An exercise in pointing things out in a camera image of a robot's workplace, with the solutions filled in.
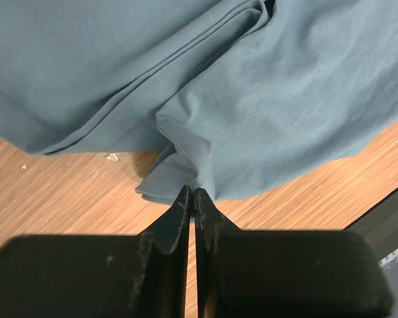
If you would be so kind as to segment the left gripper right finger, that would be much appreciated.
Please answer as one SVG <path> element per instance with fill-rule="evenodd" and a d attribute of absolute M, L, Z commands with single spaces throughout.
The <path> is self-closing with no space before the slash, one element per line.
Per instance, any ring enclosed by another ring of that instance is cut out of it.
<path fill-rule="evenodd" d="M 243 230 L 204 189 L 192 204 L 199 317 L 388 317 L 394 297 L 363 236 Z"/>

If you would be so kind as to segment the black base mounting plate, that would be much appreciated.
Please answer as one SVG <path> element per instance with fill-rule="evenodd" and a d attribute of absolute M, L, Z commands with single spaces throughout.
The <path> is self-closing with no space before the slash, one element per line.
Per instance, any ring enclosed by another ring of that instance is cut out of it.
<path fill-rule="evenodd" d="M 382 264 L 398 258 L 398 188 L 346 229 L 363 236 Z"/>

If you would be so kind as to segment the grey-blue t shirt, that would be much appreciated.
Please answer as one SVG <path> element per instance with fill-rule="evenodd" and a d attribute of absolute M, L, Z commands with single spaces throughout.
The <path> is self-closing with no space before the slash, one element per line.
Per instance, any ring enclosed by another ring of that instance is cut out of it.
<path fill-rule="evenodd" d="M 398 1 L 0 1 L 0 137 L 158 150 L 138 185 L 242 199 L 398 120 Z"/>

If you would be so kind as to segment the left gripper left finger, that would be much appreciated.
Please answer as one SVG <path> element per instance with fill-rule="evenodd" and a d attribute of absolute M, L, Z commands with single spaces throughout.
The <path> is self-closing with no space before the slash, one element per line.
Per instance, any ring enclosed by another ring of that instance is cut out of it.
<path fill-rule="evenodd" d="M 20 235 L 0 247 L 0 317 L 183 317 L 190 189 L 138 235 Z"/>

